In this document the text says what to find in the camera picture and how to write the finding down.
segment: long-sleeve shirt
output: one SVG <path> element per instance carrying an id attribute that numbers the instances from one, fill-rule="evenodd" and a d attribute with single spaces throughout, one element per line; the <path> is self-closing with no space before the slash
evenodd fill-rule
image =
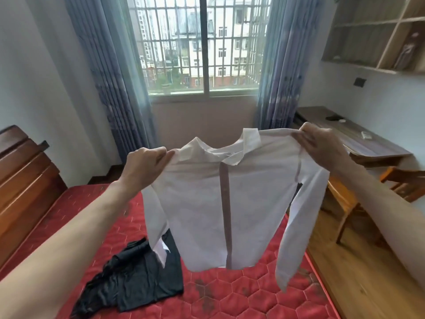
<path id="1" fill-rule="evenodd" d="M 221 149 L 195 138 L 176 150 L 142 191 L 149 242 L 162 262 L 160 238 L 170 228 L 191 271 L 253 266 L 291 205 L 275 272 L 285 290 L 301 263 L 329 177 L 292 132 L 244 129 L 237 142 Z"/>

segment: blue curtain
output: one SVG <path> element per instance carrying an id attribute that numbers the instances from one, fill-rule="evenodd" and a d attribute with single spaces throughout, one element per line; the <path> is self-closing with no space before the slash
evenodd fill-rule
<path id="1" fill-rule="evenodd" d="M 158 146 L 151 104 L 126 0 L 65 0 L 125 163 L 127 154 Z"/>
<path id="2" fill-rule="evenodd" d="M 256 127 L 294 119 L 323 0 L 273 0 L 263 53 Z"/>

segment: wooden headboard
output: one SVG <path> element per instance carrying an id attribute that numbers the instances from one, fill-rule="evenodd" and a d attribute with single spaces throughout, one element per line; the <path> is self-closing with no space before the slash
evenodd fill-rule
<path id="1" fill-rule="evenodd" d="M 0 131 L 0 267 L 66 188 L 41 146 L 15 125 Z"/>

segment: hand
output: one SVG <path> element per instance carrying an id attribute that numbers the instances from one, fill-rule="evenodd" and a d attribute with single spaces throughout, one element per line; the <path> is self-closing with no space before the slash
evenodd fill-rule
<path id="1" fill-rule="evenodd" d="M 117 183 L 121 185 L 129 199 L 139 191 L 151 185 L 161 174 L 174 155 L 165 147 L 156 149 L 140 148 L 130 152 L 121 177 Z"/>
<path id="2" fill-rule="evenodd" d="M 304 123 L 301 132 L 292 137 L 307 151 L 319 166 L 327 169 L 335 176 L 352 168 L 355 162 L 350 158 L 343 143 L 332 129 L 318 128 L 311 123 Z"/>

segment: cabinet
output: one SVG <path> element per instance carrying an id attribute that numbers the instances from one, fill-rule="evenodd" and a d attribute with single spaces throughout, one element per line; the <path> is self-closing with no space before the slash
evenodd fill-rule
<path id="1" fill-rule="evenodd" d="M 340 0 L 323 60 L 425 74 L 425 0 Z"/>

